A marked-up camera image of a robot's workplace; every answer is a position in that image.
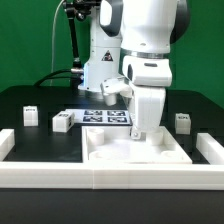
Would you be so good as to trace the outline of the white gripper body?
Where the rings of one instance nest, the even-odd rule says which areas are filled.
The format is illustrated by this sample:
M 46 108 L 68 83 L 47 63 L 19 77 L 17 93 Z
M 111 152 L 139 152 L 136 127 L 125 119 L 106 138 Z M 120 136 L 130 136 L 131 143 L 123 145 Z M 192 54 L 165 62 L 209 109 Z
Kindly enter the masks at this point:
M 132 130 L 157 130 L 165 103 L 165 88 L 172 82 L 169 60 L 125 56 L 122 72 L 122 75 L 101 83 L 105 103 L 114 105 L 116 95 L 120 94 L 126 102 Z

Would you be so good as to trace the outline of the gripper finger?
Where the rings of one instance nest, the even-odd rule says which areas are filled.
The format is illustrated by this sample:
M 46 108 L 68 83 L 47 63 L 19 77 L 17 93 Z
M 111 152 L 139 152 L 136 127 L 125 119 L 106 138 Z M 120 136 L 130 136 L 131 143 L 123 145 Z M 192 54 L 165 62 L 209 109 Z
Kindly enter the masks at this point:
M 132 128 L 130 131 L 130 136 L 133 140 L 139 140 L 143 138 L 143 133 L 140 130 Z

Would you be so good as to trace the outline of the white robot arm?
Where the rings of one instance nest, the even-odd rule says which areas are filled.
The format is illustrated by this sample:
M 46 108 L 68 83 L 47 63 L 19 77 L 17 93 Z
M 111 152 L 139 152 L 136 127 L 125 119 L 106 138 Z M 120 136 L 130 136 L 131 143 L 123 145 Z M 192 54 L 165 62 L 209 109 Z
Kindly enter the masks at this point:
M 172 73 L 170 45 L 187 30 L 187 0 L 83 0 L 91 17 L 90 58 L 79 89 L 114 105 L 122 95 L 139 139 L 160 125 Z

